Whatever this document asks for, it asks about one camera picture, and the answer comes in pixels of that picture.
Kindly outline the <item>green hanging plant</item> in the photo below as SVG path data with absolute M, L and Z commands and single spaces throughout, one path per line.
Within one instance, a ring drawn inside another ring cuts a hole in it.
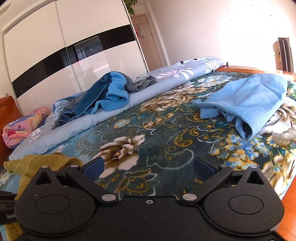
M 133 7 L 137 4 L 137 0 L 123 0 L 126 9 L 130 15 L 135 15 Z

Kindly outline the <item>grey garment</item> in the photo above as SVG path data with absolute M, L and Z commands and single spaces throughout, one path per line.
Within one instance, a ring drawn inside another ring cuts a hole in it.
M 143 77 L 143 78 L 136 78 L 135 81 L 133 81 L 130 77 L 128 77 L 126 75 L 124 75 L 124 77 L 126 79 L 125 90 L 128 93 L 142 91 L 145 88 L 157 83 L 156 78 L 154 78 L 151 75 Z

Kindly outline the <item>white black sliding wardrobe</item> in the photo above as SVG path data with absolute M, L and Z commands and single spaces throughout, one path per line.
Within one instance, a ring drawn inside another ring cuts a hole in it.
M 6 65 L 22 112 L 89 89 L 102 75 L 147 72 L 123 1 L 8 1 Z

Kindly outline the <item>light blue floral duvet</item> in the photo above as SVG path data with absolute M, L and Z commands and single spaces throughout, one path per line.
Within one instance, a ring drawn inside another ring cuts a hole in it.
M 9 160 L 21 159 L 30 154 L 44 154 L 79 133 L 143 103 L 152 97 L 227 65 L 227 61 L 217 57 L 200 57 L 197 59 L 179 61 L 171 66 L 162 67 L 145 73 L 142 77 L 151 75 L 156 78 L 157 82 L 142 91 L 129 94 L 129 102 L 123 107 L 112 111 L 99 109 L 94 114 L 86 114 L 54 130 L 51 127 L 54 117 L 48 117 L 45 125 L 35 130 L 10 154 Z

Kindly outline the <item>beige room door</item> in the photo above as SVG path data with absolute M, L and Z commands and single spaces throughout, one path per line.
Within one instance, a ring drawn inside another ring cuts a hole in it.
M 149 71 L 161 68 L 163 66 L 161 54 L 146 15 L 135 15 L 131 20 Z

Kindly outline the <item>orange wooden headboard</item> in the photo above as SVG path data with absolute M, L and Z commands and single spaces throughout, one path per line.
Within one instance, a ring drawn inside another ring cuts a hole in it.
M 13 152 L 13 149 L 10 149 L 6 146 L 2 134 L 3 128 L 6 124 L 11 123 L 22 117 L 19 108 L 17 107 L 12 96 L 5 96 L 0 98 L 0 158 L 1 164 L 8 159 L 10 154 Z

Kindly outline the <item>pink floral folded blanket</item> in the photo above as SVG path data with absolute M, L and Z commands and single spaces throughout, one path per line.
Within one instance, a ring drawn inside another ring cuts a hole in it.
M 46 118 L 51 114 L 48 106 L 42 106 L 31 111 L 26 116 L 8 123 L 3 128 L 3 141 L 10 149 L 15 149 L 31 133 L 45 123 Z

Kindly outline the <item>teal floral bed blanket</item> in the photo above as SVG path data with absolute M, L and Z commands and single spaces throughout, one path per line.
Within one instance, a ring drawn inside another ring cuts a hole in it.
M 107 160 L 98 185 L 120 197 L 186 193 L 202 183 L 199 157 L 236 170 L 259 166 L 280 197 L 295 175 L 295 143 L 277 144 L 270 132 L 244 140 L 223 116 L 201 119 L 192 100 L 205 100 L 246 73 L 217 72 L 178 86 L 60 144 L 55 151 Z

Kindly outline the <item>mustard yellow knit sweater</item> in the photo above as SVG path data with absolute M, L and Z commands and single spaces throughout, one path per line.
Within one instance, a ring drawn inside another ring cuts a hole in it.
M 55 152 L 48 155 L 27 155 L 22 159 L 6 161 L 4 169 L 11 174 L 20 175 L 18 193 L 15 197 L 17 201 L 41 166 L 48 166 L 52 171 L 61 171 L 71 165 L 82 166 L 83 163 L 77 157 L 67 157 L 63 153 Z

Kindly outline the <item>blue fleece jacket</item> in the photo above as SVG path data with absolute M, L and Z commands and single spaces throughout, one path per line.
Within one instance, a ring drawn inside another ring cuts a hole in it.
M 123 73 L 112 71 L 103 75 L 85 92 L 57 100 L 52 108 L 52 129 L 86 114 L 95 114 L 100 109 L 112 111 L 125 106 L 130 100 L 127 85 L 131 81 Z

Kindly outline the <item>light blue folded garment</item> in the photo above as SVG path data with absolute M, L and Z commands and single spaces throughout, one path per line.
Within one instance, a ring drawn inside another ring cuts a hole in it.
M 222 115 L 245 141 L 255 136 L 283 104 L 287 81 L 275 74 L 255 74 L 228 82 L 205 101 L 194 100 L 200 118 Z

